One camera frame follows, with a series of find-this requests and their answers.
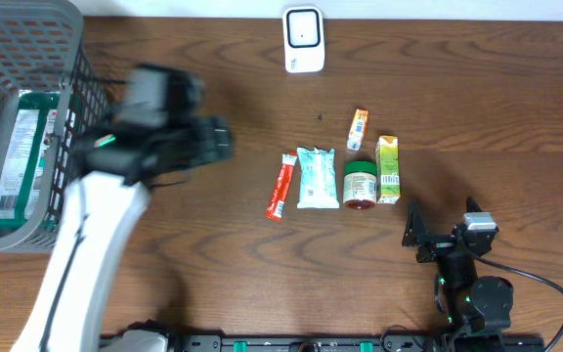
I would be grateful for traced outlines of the green lid spice jar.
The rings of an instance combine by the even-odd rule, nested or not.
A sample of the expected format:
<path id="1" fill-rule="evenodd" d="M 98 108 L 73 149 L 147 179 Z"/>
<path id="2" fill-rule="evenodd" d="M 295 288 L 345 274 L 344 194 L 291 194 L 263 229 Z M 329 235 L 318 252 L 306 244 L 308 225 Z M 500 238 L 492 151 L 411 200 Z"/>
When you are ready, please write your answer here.
<path id="1" fill-rule="evenodd" d="M 371 161 L 351 161 L 345 165 L 343 202 L 351 209 L 375 207 L 377 198 L 377 168 Z"/>

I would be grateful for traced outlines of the green juice carton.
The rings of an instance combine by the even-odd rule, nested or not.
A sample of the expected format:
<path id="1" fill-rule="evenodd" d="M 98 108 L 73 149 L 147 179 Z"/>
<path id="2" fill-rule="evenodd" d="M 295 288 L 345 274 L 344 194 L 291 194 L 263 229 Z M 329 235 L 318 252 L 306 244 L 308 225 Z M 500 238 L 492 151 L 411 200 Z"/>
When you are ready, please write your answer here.
<path id="1" fill-rule="evenodd" d="M 378 203 L 395 204 L 401 196 L 399 147 L 396 136 L 380 136 L 375 147 Z"/>

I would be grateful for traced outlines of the red white snack packet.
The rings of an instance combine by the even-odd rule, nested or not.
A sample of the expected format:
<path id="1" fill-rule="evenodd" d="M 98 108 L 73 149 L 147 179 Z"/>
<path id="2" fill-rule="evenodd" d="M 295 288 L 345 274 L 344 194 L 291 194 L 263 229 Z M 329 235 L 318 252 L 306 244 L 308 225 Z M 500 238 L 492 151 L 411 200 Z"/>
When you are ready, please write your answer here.
<path id="1" fill-rule="evenodd" d="M 281 221 L 285 200 L 292 181 L 292 175 L 297 161 L 297 152 L 289 152 L 282 155 L 282 165 L 272 197 L 266 209 L 266 217 L 272 220 Z"/>

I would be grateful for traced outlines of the orange tissue packet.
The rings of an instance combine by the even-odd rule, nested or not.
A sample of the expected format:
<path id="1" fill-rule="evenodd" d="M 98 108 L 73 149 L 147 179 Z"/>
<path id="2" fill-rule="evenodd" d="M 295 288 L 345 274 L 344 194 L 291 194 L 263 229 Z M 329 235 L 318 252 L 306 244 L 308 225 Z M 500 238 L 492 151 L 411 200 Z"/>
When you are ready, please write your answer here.
<path id="1" fill-rule="evenodd" d="M 357 152 L 363 143 L 367 132 L 368 111 L 356 110 L 347 138 L 347 149 Z"/>

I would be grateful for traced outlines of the white teal snack packet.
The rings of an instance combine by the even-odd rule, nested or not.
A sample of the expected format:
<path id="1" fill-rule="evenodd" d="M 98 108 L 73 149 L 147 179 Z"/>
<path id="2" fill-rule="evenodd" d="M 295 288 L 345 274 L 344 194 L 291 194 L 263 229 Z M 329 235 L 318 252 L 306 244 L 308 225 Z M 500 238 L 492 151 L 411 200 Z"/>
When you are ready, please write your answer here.
<path id="1" fill-rule="evenodd" d="M 297 149 L 301 168 L 298 208 L 337 209 L 335 149 Z"/>

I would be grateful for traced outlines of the green white barcode packet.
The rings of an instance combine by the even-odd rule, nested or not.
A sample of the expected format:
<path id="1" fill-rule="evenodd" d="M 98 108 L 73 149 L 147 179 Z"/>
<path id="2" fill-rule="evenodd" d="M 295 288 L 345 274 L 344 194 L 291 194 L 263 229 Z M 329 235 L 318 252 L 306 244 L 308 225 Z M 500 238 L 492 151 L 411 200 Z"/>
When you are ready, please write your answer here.
<path id="1" fill-rule="evenodd" d="M 37 207 L 59 100 L 58 93 L 20 96 L 0 177 L 0 230 L 20 228 Z"/>

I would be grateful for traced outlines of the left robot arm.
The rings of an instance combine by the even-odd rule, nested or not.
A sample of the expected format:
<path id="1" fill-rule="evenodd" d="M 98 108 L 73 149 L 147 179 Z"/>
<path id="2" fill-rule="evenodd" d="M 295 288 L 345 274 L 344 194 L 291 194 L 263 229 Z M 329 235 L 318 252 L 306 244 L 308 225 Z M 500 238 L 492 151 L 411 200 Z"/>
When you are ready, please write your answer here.
<path id="1" fill-rule="evenodd" d="M 56 245 L 16 351 L 96 351 L 123 250 L 154 178 L 231 158 L 221 116 L 100 124 L 77 141 Z"/>

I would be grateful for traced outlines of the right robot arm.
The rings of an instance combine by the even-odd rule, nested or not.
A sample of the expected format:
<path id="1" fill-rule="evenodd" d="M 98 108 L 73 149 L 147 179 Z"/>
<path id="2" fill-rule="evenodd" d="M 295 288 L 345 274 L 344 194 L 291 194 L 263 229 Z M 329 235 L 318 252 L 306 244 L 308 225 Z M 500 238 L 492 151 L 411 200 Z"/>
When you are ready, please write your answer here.
<path id="1" fill-rule="evenodd" d="M 511 326 L 513 285 L 493 276 L 480 277 L 476 263 L 492 250 L 498 225 L 473 198 L 466 199 L 462 222 L 447 235 L 432 235 L 417 203 L 410 202 L 402 246 L 417 249 L 418 263 L 435 263 L 435 301 L 451 319 L 424 351 L 503 351 L 501 332 Z"/>

